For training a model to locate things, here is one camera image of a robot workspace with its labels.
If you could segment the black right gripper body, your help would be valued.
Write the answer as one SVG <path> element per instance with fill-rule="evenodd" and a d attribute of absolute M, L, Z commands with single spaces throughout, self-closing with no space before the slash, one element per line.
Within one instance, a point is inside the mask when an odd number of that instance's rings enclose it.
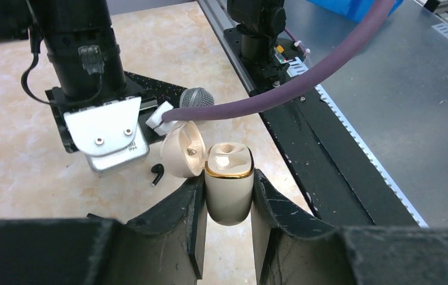
<path fill-rule="evenodd" d="M 138 84 L 128 84 L 106 102 L 80 109 L 52 107 L 64 150 L 67 153 L 113 154 L 128 147 L 135 138 L 146 144 L 157 143 L 161 136 L 146 125 L 157 108 L 155 95 Z"/>

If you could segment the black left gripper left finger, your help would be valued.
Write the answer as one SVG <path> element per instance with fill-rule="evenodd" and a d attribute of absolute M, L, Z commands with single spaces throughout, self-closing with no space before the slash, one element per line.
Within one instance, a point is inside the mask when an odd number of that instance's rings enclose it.
<path fill-rule="evenodd" d="M 204 179 L 187 179 L 121 223 L 0 220 L 0 284 L 196 284 L 206 236 Z"/>

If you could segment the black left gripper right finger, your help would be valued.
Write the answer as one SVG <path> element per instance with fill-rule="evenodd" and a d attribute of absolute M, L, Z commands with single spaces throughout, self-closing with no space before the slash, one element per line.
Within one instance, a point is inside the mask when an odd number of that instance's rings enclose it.
<path fill-rule="evenodd" d="M 334 227 L 254 171 L 258 284 L 448 284 L 448 229 Z"/>

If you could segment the white earbud charging case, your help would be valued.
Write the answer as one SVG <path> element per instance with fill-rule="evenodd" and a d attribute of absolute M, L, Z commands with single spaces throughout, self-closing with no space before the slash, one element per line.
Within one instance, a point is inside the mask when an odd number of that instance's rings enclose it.
<path fill-rule="evenodd" d="M 223 226 L 243 222 L 250 212 L 254 159 L 248 146 L 219 142 L 206 147 L 197 125 L 177 123 L 160 146 L 165 170 L 178 178 L 204 176 L 210 217 Z"/>

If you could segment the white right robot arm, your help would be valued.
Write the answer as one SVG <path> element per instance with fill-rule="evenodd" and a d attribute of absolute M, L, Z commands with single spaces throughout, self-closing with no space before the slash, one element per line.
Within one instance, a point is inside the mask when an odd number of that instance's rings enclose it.
<path fill-rule="evenodd" d="M 45 104 L 68 153 L 77 148 L 65 112 L 134 97 L 155 101 L 123 70 L 106 1 L 0 1 L 0 43 L 18 40 L 30 42 L 30 69 L 46 47 L 59 86 L 46 90 Z"/>

